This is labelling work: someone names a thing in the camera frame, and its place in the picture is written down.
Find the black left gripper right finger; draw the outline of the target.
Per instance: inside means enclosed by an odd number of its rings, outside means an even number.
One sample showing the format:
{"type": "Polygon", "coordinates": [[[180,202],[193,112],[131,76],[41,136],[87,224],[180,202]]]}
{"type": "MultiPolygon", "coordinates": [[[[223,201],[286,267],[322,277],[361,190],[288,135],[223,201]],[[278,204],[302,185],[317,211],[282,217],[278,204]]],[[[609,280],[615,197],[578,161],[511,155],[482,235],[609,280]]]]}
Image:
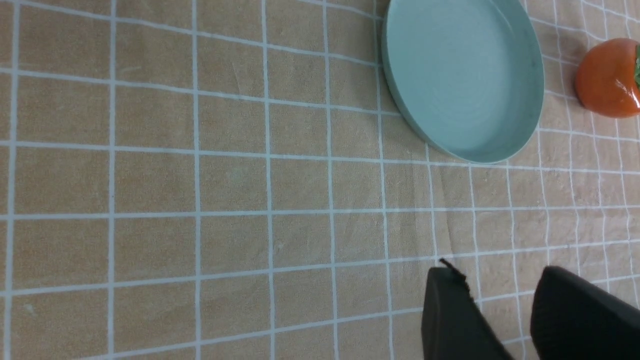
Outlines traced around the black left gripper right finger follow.
{"type": "Polygon", "coordinates": [[[640,312],[567,269],[546,266],[530,336],[542,360],[637,360],[640,312]]]}

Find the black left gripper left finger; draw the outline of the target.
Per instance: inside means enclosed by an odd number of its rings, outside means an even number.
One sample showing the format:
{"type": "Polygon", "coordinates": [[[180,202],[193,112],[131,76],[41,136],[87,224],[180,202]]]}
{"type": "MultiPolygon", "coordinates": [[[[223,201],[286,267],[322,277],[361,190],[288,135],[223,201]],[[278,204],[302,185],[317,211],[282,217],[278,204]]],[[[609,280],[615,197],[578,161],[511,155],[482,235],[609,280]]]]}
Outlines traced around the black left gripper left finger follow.
{"type": "Polygon", "coordinates": [[[471,294],[467,277],[446,259],[429,269],[422,312],[425,360],[512,360],[471,294]]]}

